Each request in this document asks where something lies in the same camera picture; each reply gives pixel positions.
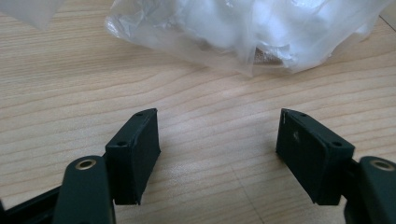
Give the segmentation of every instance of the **wooden table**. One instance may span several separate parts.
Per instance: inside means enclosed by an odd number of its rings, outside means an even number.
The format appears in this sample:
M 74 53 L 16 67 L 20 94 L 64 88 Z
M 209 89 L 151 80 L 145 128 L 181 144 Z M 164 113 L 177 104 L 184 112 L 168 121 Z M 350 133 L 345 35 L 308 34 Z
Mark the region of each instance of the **wooden table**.
M 140 110 L 159 110 L 162 154 L 141 206 L 119 223 L 344 223 L 317 206 L 275 154 L 282 107 L 396 161 L 396 33 L 372 35 L 297 75 L 246 77 L 109 35 L 112 0 L 68 0 L 47 32 L 0 16 L 0 198 L 59 186 L 66 165 L 102 155 Z

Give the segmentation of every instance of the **white plastic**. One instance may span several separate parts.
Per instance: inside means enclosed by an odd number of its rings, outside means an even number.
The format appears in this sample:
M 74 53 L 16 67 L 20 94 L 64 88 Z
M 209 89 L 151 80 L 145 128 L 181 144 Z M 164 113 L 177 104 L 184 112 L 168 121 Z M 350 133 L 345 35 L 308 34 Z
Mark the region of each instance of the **white plastic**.
M 64 0 L 0 0 L 0 11 L 44 30 L 63 2 Z
M 392 0 L 116 0 L 107 30 L 246 74 L 296 73 L 363 40 Z

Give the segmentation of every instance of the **light wooden surface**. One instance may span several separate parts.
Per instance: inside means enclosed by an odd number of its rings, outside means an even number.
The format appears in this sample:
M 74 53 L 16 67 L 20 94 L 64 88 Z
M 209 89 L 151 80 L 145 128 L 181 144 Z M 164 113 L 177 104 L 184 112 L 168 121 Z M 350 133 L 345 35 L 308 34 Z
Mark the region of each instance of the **light wooden surface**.
M 275 154 L 282 107 L 396 161 L 396 33 L 301 74 L 254 78 L 185 63 L 106 33 L 111 0 L 67 0 L 47 32 L 0 16 L 0 198 L 9 208 L 61 184 L 66 165 L 157 107 L 163 153 L 141 206 L 119 223 L 344 223 L 312 204 Z

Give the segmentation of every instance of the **plastic bag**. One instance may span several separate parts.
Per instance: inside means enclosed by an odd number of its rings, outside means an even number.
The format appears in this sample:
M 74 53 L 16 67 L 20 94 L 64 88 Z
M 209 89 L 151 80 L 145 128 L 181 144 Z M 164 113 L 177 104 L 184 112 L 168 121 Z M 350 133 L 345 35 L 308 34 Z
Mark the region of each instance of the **plastic bag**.
M 44 30 L 64 0 L 0 0 L 0 11 Z
M 363 40 L 392 0 L 116 0 L 107 30 L 246 74 L 296 73 Z

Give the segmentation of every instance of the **clear plastic bag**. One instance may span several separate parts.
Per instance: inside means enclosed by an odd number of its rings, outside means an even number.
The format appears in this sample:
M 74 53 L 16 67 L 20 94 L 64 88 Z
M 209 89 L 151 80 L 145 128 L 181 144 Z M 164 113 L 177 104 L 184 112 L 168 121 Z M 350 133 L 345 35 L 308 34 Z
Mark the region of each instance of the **clear plastic bag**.
M 195 63 L 296 73 L 363 40 L 392 0 L 116 0 L 107 30 Z
M 44 30 L 64 0 L 0 0 L 0 11 Z

